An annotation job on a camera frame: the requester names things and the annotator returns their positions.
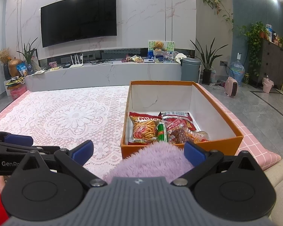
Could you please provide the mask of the grey trash bin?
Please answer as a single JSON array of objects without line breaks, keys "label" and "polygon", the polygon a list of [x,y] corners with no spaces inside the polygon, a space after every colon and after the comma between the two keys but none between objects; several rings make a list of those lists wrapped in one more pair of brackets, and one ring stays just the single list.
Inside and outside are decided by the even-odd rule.
[{"label": "grey trash bin", "polygon": [[181,60],[181,80],[199,83],[201,61],[194,58],[183,58]]}]

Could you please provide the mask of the pink space heater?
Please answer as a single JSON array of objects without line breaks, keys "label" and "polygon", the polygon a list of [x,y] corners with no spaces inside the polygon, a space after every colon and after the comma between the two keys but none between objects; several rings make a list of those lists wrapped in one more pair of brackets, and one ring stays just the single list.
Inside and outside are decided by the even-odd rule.
[{"label": "pink space heater", "polygon": [[238,82],[234,78],[228,77],[225,82],[224,89],[229,97],[235,97],[237,94]]}]

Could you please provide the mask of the large red snack bag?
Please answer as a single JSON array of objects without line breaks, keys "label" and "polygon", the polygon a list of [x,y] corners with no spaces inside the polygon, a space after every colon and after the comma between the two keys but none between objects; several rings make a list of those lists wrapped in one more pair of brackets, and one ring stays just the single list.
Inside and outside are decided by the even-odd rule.
[{"label": "large red snack bag", "polygon": [[189,129],[191,131],[197,130],[189,112],[160,112],[158,116],[165,123],[168,134],[171,134],[172,131],[181,128]]}]

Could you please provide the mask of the potted plant by bin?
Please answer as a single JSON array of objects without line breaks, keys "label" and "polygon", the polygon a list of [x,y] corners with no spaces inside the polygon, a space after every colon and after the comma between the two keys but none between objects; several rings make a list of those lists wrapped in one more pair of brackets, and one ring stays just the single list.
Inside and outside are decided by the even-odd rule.
[{"label": "potted plant by bin", "polygon": [[222,54],[218,54],[218,52],[221,49],[227,47],[228,45],[225,44],[219,48],[213,49],[215,38],[211,42],[210,47],[207,47],[206,45],[205,49],[202,48],[201,44],[197,39],[195,39],[195,42],[193,42],[192,40],[190,40],[190,42],[192,43],[192,45],[194,45],[195,50],[200,55],[199,57],[195,55],[195,57],[200,60],[200,62],[204,67],[202,74],[202,84],[209,85],[211,80],[211,74],[212,74],[211,67],[213,65],[213,62],[215,59],[223,56]]}]

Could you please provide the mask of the teddy bear gift box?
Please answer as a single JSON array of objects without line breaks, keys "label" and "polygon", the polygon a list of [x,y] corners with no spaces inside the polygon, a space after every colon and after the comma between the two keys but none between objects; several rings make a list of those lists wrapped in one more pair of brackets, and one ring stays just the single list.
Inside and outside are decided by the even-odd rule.
[{"label": "teddy bear gift box", "polygon": [[174,58],[175,42],[148,41],[148,59],[156,63],[170,62]]}]

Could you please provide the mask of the orange storage box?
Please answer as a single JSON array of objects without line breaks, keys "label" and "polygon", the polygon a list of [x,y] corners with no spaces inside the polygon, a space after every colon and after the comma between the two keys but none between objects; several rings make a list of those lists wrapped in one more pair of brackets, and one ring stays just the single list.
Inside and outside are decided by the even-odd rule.
[{"label": "orange storage box", "polygon": [[125,108],[121,153],[123,159],[145,148],[144,144],[130,144],[133,123],[130,112],[158,115],[189,113],[198,131],[208,134],[208,141],[199,145],[204,150],[219,150],[234,155],[243,135],[221,105],[195,82],[185,81],[132,81],[129,85]]}]

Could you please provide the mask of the purple fluffy sleeve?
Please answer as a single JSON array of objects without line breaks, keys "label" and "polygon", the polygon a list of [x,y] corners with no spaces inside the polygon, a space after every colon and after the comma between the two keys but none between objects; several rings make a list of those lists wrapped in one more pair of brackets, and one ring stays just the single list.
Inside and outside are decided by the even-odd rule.
[{"label": "purple fluffy sleeve", "polygon": [[181,148],[167,143],[155,142],[122,160],[104,175],[111,183],[114,177],[149,178],[163,176],[168,183],[187,173],[194,166],[184,156]]}]

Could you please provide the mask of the wall mounted black television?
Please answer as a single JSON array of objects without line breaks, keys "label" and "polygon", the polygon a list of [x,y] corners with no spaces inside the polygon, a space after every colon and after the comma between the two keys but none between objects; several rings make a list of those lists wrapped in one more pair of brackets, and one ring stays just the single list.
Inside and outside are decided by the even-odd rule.
[{"label": "wall mounted black television", "polygon": [[116,0],[62,0],[40,9],[42,46],[117,35]]}]

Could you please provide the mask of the grey curved tv console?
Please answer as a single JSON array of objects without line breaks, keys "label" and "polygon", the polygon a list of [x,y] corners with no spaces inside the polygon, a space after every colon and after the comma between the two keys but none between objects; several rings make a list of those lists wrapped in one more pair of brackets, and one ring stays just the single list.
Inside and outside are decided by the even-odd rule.
[{"label": "grey curved tv console", "polygon": [[60,68],[25,77],[31,92],[86,87],[122,86],[131,81],[179,81],[179,63],[135,63],[110,60],[103,64],[84,64],[75,68]]}]

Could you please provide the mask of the clear peanut bag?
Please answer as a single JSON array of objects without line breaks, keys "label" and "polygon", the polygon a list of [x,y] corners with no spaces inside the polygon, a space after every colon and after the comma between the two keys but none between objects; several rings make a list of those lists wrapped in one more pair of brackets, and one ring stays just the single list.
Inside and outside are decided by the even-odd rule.
[{"label": "clear peanut bag", "polygon": [[194,144],[208,142],[208,134],[204,131],[192,132],[189,129],[176,129],[169,135],[169,142],[172,144],[185,144],[186,142]]}]

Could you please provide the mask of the grey drawer cabinet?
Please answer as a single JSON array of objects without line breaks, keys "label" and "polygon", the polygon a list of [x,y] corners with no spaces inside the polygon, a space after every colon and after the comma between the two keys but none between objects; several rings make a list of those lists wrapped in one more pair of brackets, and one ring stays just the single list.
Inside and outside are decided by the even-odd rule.
[{"label": "grey drawer cabinet", "polygon": [[261,84],[263,78],[268,76],[276,87],[281,87],[283,83],[283,48],[262,38],[259,59],[261,66],[258,83]]}]

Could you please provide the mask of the white wifi router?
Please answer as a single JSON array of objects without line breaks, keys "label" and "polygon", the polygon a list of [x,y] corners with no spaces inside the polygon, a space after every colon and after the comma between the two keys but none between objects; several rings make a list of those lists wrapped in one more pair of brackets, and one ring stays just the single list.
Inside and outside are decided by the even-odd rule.
[{"label": "white wifi router", "polygon": [[70,68],[79,68],[82,67],[84,64],[83,56],[79,60],[78,55],[75,54],[73,57],[71,56],[71,66]]}]

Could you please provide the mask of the climbing ivy plant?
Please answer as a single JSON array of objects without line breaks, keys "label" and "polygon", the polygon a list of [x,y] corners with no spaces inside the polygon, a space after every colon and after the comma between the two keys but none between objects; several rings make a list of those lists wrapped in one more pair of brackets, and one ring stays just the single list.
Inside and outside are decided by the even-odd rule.
[{"label": "climbing ivy plant", "polygon": [[259,76],[261,59],[259,52],[261,50],[261,39],[267,36],[266,26],[261,21],[247,26],[237,26],[239,33],[247,37],[248,44],[248,72],[250,76]]}]

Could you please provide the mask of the red noodle stick snack bag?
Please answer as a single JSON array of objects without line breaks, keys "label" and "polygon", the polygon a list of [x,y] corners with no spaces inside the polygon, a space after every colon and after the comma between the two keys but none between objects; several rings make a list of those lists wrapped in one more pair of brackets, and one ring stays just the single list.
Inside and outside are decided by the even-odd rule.
[{"label": "red noodle stick snack bag", "polygon": [[159,116],[130,112],[129,117],[133,123],[129,145],[148,145],[157,141],[157,126],[161,121]]}]

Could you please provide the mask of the left potted green plant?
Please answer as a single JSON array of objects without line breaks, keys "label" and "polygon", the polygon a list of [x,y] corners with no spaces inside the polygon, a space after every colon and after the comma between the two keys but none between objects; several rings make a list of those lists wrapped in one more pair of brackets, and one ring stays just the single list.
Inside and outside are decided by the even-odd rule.
[{"label": "left potted green plant", "polygon": [[37,49],[35,47],[33,47],[33,44],[36,42],[38,38],[36,38],[33,42],[31,43],[27,43],[27,44],[23,44],[22,50],[18,51],[19,54],[21,54],[24,59],[25,62],[27,64],[27,70],[28,73],[31,75],[34,72],[34,67],[32,66],[32,58],[34,56],[34,53],[37,52]]}]

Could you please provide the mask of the golden vase dried flowers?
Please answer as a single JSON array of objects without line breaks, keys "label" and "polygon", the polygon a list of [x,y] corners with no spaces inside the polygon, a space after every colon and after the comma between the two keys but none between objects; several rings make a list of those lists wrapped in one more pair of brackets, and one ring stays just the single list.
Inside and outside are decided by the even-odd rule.
[{"label": "golden vase dried flowers", "polygon": [[3,73],[6,80],[21,75],[17,70],[17,65],[22,61],[16,57],[12,58],[9,48],[0,50],[0,62],[3,64]]}]

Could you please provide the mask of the blue water jug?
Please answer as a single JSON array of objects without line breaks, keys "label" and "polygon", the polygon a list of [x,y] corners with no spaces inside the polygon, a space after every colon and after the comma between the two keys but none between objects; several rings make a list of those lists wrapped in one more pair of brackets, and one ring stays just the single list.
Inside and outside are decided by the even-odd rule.
[{"label": "blue water jug", "polygon": [[236,60],[229,65],[229,76],[235,79],[239,86],[242,86],[242,79],[245,74],[245,68],[240,60]]}]

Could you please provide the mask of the green sausage snack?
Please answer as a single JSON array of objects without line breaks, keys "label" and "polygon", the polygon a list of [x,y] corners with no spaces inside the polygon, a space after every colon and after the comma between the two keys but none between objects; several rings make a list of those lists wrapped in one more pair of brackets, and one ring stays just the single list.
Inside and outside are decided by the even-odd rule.
[{"label": "green sausage snack", "polygon": [[165,126],[165,123],[160,122],[157,126],[157,140],[168,142],[168,131]]}]

